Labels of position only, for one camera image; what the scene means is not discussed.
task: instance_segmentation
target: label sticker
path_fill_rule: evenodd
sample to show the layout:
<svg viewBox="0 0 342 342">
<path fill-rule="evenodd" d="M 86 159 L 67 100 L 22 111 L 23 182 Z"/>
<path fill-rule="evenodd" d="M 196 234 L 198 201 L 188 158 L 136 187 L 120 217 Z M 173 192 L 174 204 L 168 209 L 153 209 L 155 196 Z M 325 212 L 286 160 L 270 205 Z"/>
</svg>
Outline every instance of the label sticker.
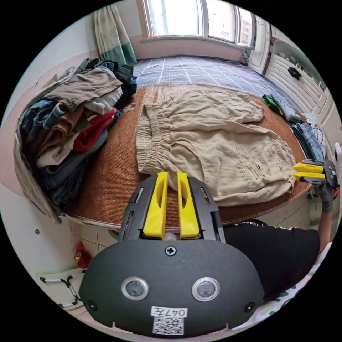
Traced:
<svg viewBox="0 0 342 342">
<path fill-rule="evenodd" d="M 184 335 L 184 318 L 154 317 L 153 334 Z"/>
<path fill-rule="evenodd" d="M 186 318 L 188 316 L 188 309 L 175 307 L 151 307 L 151 316 L 155 317 L 172 317 L 172 318 Z"/>
</svg>

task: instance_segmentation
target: pile of clothes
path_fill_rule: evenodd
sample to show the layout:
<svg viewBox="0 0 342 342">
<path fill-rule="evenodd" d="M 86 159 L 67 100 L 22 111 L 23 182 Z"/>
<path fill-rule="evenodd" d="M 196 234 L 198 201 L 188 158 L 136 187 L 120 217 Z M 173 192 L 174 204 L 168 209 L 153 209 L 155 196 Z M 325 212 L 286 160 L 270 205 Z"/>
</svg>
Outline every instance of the pile of clothes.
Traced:
<svg viewBox="0 0 342 342">
<path fill-rule="evenodd" d="M 60 222 L 60 207 L 77 199 L 91 156 L 135 92 L 133 66 L 87 58 L 55 75 L 26 106 L 15 133 L 15 171 L 40 211 Z"/>
<path fill-rule="evenodd" d="M 262 96 L 267 107 L 276 114 L 282 116 L 292 127 L 292 131 L 301 145 L 305 156 L 308 159 L 324 161 L 325 159 L 325 137 L 323 131 L 308 122 L 305 115 L 288 107 L 279 98 L 272 94 Z M 317 131 L 321 133 L 321 139 L 318 140 Z"/>
</svg>

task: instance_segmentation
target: bamboo mat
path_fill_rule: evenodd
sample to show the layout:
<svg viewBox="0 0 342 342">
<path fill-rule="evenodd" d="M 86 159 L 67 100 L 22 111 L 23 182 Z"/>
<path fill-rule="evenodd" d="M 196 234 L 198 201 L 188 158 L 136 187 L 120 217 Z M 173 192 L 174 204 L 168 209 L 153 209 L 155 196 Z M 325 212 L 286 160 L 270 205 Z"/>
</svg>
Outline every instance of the bamboo mat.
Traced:
<svg viewBox="0 0 342 342">
<path fill-rule="evenodd" d="M 148 177 L 138 172 L 136 161 L 136 131 L 143 105 L 159 103 L 172 95 L 202 88 L 227 91 L 220 87 L 202 85 L 157 85 L 138 89 L 133 99 L 136 107 L 124 113 L 110 130 L 107 143 L 95 156 L 84 178 L 79 200 L 68 203 L 64 212 L 70 216 L 120 226 L 132 193 L 138 183 Z M 266 107 L 261 98 L 252 95 L 250 97 L 265 109 L 262 121 L 253 124 L 278 134 L 292 149 L 296 162 L 305 159 L 297 139 L 285 120 Z M 292 193 L 286 193 L 272 201 L 245 206 L 220 207 L 222 222 L 224 224 L 236 223 L 242 219 L 251 219 L 265 214 L 300 196 L 309 186 L 307 183 L 295 182 Z M 178 220 L 177 192 L 169 188 L 166 228 L 178 228 Z"/>
</svg>

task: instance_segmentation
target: person's arm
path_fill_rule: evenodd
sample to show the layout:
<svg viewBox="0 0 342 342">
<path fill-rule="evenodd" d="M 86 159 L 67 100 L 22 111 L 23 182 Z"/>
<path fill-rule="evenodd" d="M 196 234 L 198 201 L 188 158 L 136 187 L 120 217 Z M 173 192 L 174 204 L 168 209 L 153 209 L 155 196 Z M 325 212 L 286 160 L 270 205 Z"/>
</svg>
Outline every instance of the person's arm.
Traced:
<svg viewBox="0 0 342 342">
<path fill-rule="evenodd" d="M 315 187 L 315 193 L 322 200 L 322 215 L 318 226 L 318 234 L 320 236 L 320 254 L 324 251 L 330 242 L 332 210 L 334 209 L 334 198 L 332 187 L 325 185 L 322 189 Z"/>
<path fill-rule="evenodd" d="M 318 234 L 320 236 L 320 254 L 324 251 L 330 242 L 332 214 L 331 212 L 322 212 L 320 224 L 318 226 Z"/>
</svg>

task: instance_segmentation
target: plaid bedsheet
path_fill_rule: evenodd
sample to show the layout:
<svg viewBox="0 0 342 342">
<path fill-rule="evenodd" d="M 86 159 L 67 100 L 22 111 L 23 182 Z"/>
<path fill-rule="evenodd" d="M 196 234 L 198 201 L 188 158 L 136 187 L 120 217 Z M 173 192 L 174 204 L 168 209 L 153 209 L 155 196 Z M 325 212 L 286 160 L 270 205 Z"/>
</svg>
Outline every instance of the plaid bedsheet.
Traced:
<svg viewBox="0 0 342 342">
<path fill-rule="evenodd" d="M 262 97 L 274 94 L 296 104 L 270 80 L 238 62 L 205 57 L 171 56 L 140 60 L 134 66 L 138 88 L 163 84 L 203 84 Z"/>
</svg>

